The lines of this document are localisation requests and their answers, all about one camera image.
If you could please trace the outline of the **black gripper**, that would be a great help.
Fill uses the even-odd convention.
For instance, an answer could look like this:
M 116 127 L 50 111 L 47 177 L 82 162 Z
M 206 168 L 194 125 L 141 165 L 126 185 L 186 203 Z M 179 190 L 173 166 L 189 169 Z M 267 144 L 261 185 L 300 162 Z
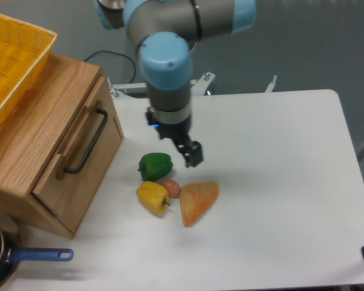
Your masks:
M 182 121 L 172 121 L 171 124 L 159 120 L 157 113 L 164 113 L 152 107 L 147 108 L 146 118 L 150 126 L 154 127 L 160 139 L 168 138 L 173 141 L 178 151 L 185 159 L 186 167 L 196 167 L 203 161 L 202 146 L 198 141 L 191 141 L 189 130 L 191 115 Z

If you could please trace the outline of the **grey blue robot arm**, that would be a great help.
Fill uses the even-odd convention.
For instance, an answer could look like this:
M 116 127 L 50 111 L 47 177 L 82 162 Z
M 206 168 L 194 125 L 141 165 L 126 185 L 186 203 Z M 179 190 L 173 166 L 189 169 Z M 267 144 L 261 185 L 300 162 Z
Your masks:
M 186 167 L 203 161 L 198 141 L 189 137 L 192 121 L 191 50 L 203 39 L 252 27 L 256 1 L 94 1 L 105 29 L 125 28 L 138 58 L 150 106 L 149 125 L 171 139 Z

